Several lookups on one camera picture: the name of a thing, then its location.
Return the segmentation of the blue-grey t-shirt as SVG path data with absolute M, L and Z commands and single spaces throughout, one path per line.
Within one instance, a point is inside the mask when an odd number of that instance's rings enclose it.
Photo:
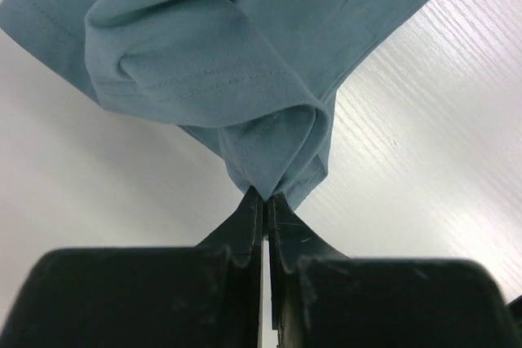
M 300 205 L 335 95 L 429 0 L 2 0 L 1 28 L 105 110 L 179 126 L 231 180 Z

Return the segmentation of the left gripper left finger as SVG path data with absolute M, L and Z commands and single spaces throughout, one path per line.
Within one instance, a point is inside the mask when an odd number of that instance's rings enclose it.
M 4 347 L 258 347 L 263 200 L 193 247 L 69 248 L 29 272 Z

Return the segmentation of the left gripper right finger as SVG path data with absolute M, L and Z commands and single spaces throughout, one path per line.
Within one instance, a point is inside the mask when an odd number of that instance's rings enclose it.
M 265 205 L 281 347 L 518 347 L 521 313 L 478 263 L 349 258 L 284 196 Z

